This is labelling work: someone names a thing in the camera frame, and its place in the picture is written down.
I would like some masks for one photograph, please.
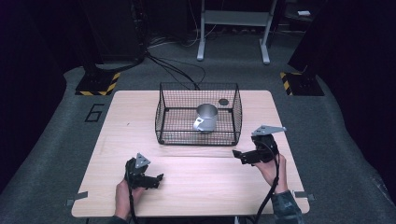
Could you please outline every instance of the wire basket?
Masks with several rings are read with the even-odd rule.
[[[218,109],[213,132],[193,129],[201,104]],[[160,102],[155,118],[157,140],[163,145],[236,146],[242,129],[242,104],[236,83],[160,84]]]

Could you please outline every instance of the light wood tabletop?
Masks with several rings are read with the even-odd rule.
[[[137,153],[151,161],[146,175],[163,174],[157,189],[148,189],[135,207],[138,217],[245,216],[255,215],[270,186],[256,167],[233,157],[232,150],[255,148],[251,133],[261,125],[282,127],[269,91],[240,91],[243,126],[234,147],[160,145],[155,134],[158,91],[117,91],[93,150],[78,192],[74,217],[111,217],[116,186],[125,163]],[[273,134],[287,163],[292,191],[304,191],[285,133]],[[306,198],[296,198],[303,213]],[[273,213],[271,203],[263,210]]]

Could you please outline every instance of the dark background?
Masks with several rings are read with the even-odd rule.
[[[230,4],[224,9],[268,7],[259,4],[261,1],[251,1],[251,4],[227,1]],[[200,1],[191,2],[194,13],[199,15]],[[209,2],[208,7],[216,8],[221,1]],[[188,9],[183,8],[187,5],[187,1],[178,1],[175,6],[180,10],[172,12],[172,16],[176,18],[177,13],[187,18]],[[85,52],[96,63],[108,59],[103,52],[112,52],[114,56],[116,49],[125,49],[122,45],[130,42],[115,40],[113,43],[121,43],[121,48],[114,46],[104,51],[97,44],[97,31],[91,28],[90,17],[77,0],[2,1],[0,10],[3,83],[0,187],[3,189],[62,100],[66,88],[63,74],[81,66],[75,44],[68,38],[73,34],[69,27],[75,25],[75,31],[85,43]],[[383,177],[393,201],[396,197],[393,165],[396,105],[392,94],[396,84],[396,36],[391,27],[395,10],[392,1],[330,0],[290,59],[290,65],[299,70],[306,65],[314,66],[317,75],[329,85],[342,110],[346,128],[366,160]],[[129,11],[125,13],[128,20]],[[190,19],[178,26],[186,32],[194,29]],[[122,32],[117,36],[123,36],[124,32],[134,35],[133,30],[117,32]],[[134,57],[133,52],[126,55]]]

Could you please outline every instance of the person's right hand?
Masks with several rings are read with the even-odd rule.
[[[276,159],[279,163],[279,180],[275,189],[275,193],[282,193],[289,190],[286,178],[286,159],[280,153],[276,155]],[[272,186],[276,177],[275,161],[271,160],[268,162],[257,162],[254,163],[254,165],[259,168],[260,172],[262,172],[262,176],[264,177],[265,181],[270,186]]]

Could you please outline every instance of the silver bracket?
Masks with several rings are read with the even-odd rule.
[[[286,128],[285,127],[272,127],[272,126],[266,126],[262,125],[260,128],[256,129],[251,135],[256,136],[256,135],[267,135],[270,133],[280,133],[280,132],[285,132]]]
[[[151,161],[138,152],[136,155],[136,164],[134,165],[134,168],[140,168],[145,165],[149,165],[150,163]]]

